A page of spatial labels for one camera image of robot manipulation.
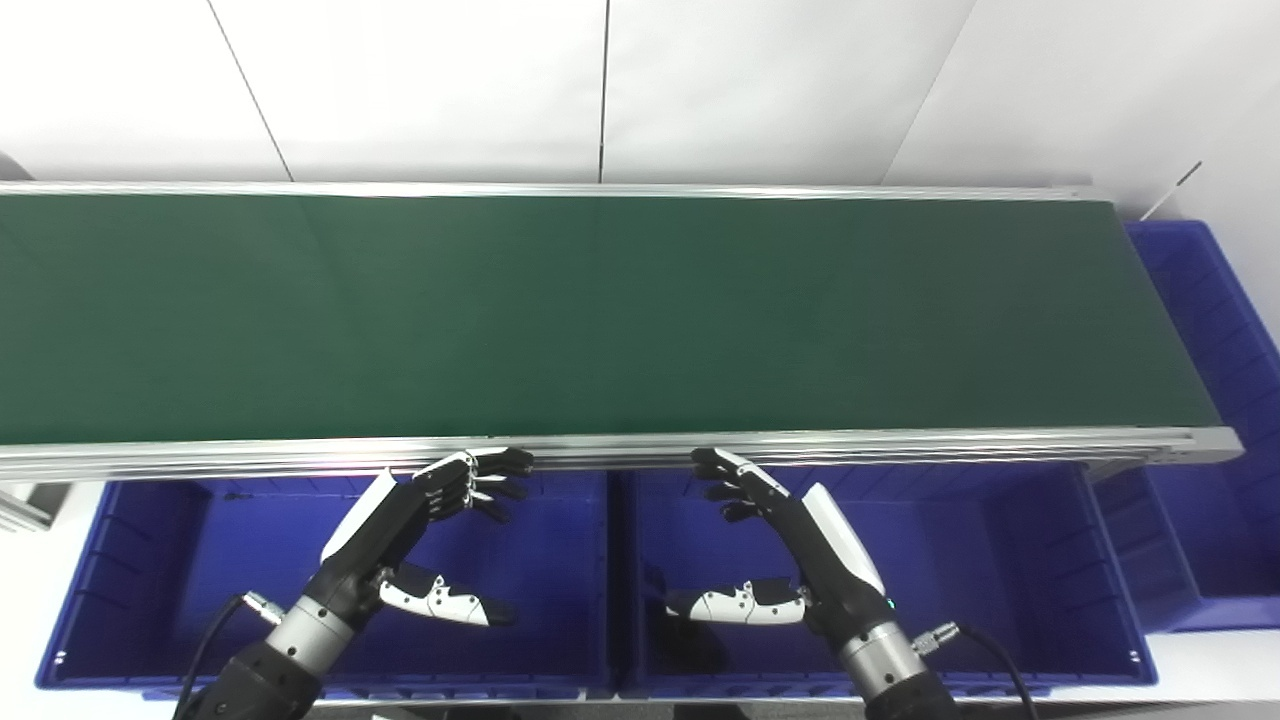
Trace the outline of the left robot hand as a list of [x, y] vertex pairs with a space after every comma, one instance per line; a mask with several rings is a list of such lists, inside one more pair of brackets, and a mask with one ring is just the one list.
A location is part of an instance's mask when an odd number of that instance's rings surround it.
[[442, 571], [408, 561], [429, 525], [467, 510], [506, 523], [499, 497], [522, 500], [518, 479], [532, 473], [521, 448], [471, 448], [451, 454], [407, 480], [384, 469], [326, 543], [321, 565], [302, 591], [352, 632], [393, 609], [449, 623], [511, 626], [516, 610], [449, 582]]

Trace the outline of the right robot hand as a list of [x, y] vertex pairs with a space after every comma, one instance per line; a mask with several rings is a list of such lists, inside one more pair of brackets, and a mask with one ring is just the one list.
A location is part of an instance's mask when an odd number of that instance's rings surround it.
[[704, 591], [675, 591], [667, 614], [695, 623], [778, 625], [805, 623], [837, 652], [910, 651], [865, 546], [829, 492], [797, 496], [765, 469], [723, 448], [691, 452], [695, 473], [710, 480], [727, 521], [763, 519], [791, 553], [801, 583], [744, 582]]

